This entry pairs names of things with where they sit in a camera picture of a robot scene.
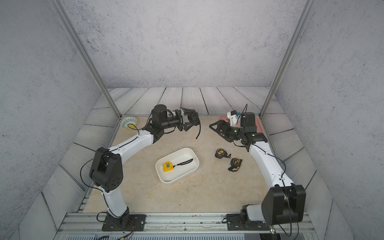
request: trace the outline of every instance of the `yellow tape measure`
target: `yellow tape measure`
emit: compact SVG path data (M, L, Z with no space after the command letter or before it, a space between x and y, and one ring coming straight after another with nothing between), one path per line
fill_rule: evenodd
M163 164L163 169L164 169L164 172L168 172L168 171L171 171L173 170L173 165L171 162L165 162Z

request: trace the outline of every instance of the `white plastic tray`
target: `white plastic tray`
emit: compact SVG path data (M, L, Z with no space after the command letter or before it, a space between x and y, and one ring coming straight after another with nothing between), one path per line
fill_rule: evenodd
M193 158L191 163L186 165L175 166L173 170L164 172L163 164L165 162L171 162L173 165L188 161ZM165 184L172 184L179 181L182 178L196 172L199 167L199 159L196 157L196 154L192 149L185 147L176 152L171 153L163 158L160 158L155 165L156 172L159 175L160 181Z

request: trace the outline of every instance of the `black tape measure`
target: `black tape measure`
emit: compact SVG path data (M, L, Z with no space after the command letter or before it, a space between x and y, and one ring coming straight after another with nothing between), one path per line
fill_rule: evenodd
M218 159L222 159L223 157L231 158L231 155L228 155L224 149L219 148L218 150L216 150L215 157L217 157Z
M242 159L238 158L232 158L231 160L231 167L228 168L229 171L231 172L237 172L241 166Z

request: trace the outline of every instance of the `metal frame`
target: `metal frame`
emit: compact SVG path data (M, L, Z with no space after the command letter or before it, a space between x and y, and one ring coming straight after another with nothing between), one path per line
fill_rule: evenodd
M222 223L228 212L211 213L137 213L146 214L144 231L135 232L145 234L170 234L170 233L270 233L270 231L228 231L227 224ZM124 231L102 232L102 222L96 219L97 213L67 213L61 223L56 236L68 234L117 234ZM99 214L103 221L106 214ZM289 223L282 224L285 231L290 230ZM300 233L315 233L315 229L307 212L304 212L303 221L299 223ZM283 233L280 227L275 228L277 233Z
M117 106L115 105L111 95L109 94L108 89L105 87L104 82L101 79L100 74L97 72L96 67L94 66L91 58L89 57L87 51L85 50L85 47L83 43L81 42L79 36L77 35L75 29L73 28L73 25L71 24L71 21L69 20L67 14L64 11L64 8L60 2L60 0L48 0L51 4L53 10L55 11L57 17L59 18L60 22L62 23L64 29L68 33L69 37L71 38L72 42L76 46L77 51L79 52L81 58L83 59L85 65L87 66L88 70L91 72L93 79L99 86L101 92L105 96L105 99L107 99L107 102L112 107L114 113L118 118L121 118L121 113Z
M290 43L289 43L288 48L285 52L284 58L281 61L281 64L280 64L279 69L277 70L275 79L273 80L271 87L269 88L268 95L265 99L264 105L263 105L262 110L259 114L260 119L262 119L263 116L265 115L265 113L268 109L269 103L272 101L273 95L275 94L277 87L280 84L280 81L284 75L285 69L287 68L289 61L291 60L291 57L293 55L293 52L295 51L296 44L299 41L300 36L303 33L305 25L309 19L309 16L313 10L315 1L316 0L307 0L307 2L305 3L304 9L303 9L301 16L299 18L299 22L296 25L295 31L293 32Z

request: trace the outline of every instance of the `tape measure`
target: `tape measure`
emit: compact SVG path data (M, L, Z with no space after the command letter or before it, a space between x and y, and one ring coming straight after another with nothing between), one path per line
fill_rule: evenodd
M164 170L164 172L168 172L168 171L173 170L173 164L171 162L165 162L163 164L163 170Z
M189 159L188 161L181 162L181 163L179 163L177 165L173 165L171 162L165 162L163 164L163 170L164 170L164 172L168 172L168 171L173 170L173 168L176 167L176 166L186 165L188 163L191 163L192 161L193 161L193 158Z
M228 168L229 171L231 172L237 172L241 166L242 159L238 158L232 158L231 160L231 167Z
M228 155L224 149L219 148L218 150L216 150L215 157L217 157L218 159L222 159L223 157L231 158L231 155Z

